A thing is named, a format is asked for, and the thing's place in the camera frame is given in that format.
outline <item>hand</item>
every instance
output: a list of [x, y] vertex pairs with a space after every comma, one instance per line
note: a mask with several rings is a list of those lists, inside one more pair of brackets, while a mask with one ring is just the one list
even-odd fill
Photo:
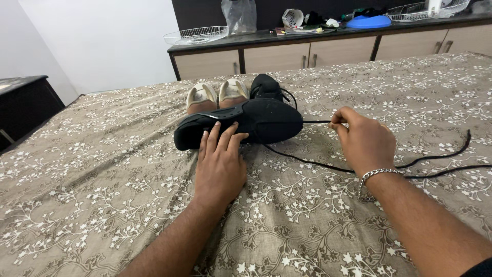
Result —
[[395, 169], [395, 136], [385, 125], [345, 106], [335, 112], [328, 127], [337, 132], [343, 154], [359, 177], [375, 169]]
[[249, 134], [234, 134], [238, 125], [234, 122], [227, 128], [217, 143], [220, 129], [217, 121], [210, 135], [203, 132], [198, 153], [193, 200], [221, 212], [237, 197], [246, 182], [246, 163], [239, 156], [239, 143]]

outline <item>bed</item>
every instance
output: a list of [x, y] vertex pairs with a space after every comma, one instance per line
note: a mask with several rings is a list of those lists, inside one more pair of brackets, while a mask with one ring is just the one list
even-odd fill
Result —
[[[492, 157], [492, 58], [474, 53], [271, 72], [306, 120], [344, 105], [385, 122], [395, 163], [458, 150], [406, 170], [426, 175]], [[256, 75], [236, 78], [249, 87]], [[228, 77], [205, 79], [217, 91]], [[194, 85], [179, 81], [79, 97], [0, 157], [0, 276], [118, 274], [193, 197], [196, 151], [173, 130]], [[345, 168], [336, 133], [306, 124], [272, 147]], [[416, 276], [378, 202], [359, 180], [242, 145], [248, 181], [196, 262], [193, 276]], [[492, 172], [413, 183], [492, 239]]]

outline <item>dark wooden furniture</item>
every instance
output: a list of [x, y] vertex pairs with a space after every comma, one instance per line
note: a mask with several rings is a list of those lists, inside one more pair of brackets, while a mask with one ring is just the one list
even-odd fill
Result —
[[65, 107], [46, 78], [0, 79], [0, 154]]

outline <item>black shoe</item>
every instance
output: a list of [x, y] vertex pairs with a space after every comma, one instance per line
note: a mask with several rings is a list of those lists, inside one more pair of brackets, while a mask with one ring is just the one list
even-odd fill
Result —
[[288, 92], [287, 90], [281, 88], [278, 82], [275, 81], [275, 79], [266, 74], [259, 74], [255, 77], [253, 83], [251, 84], [249, 97], [250, 99], [270, 98], [282, 102], [284, 99], [286, 99], [288, 102], [290, 102], [290, 100], [282, 93], [282, 90], [287, 92], [292, 97], [292, 99], [294, 99], [294, 103], [296, 104], [297, 109], [297, 102], [294, 96], [290, 94], [290, 92]]
[[248, 133], [241, 143], [275, 143], [297, 135], [303, 128], [303, 117], [291, 105], [274, 99], [253, 99], [229, 108], [191, 114], [174, 131], [178, 150], [198, 149], [203, 131], [221, 122], [219, 136], [239, 123], [236, 133]]

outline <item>dark wall panel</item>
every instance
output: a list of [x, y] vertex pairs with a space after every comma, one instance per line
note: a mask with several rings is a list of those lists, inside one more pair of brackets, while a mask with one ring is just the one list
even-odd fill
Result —
[[[304, 14], [316, 11], [326, 18], [339, 19], [354, 8], [392, 8], [423, 0], [256, 0], [258, 30], [282, 27], [281, 16], [286, 9], [295, 8]], [[221, 0], [172, 0], [180, 30], [226, 25], [220, 7]]]

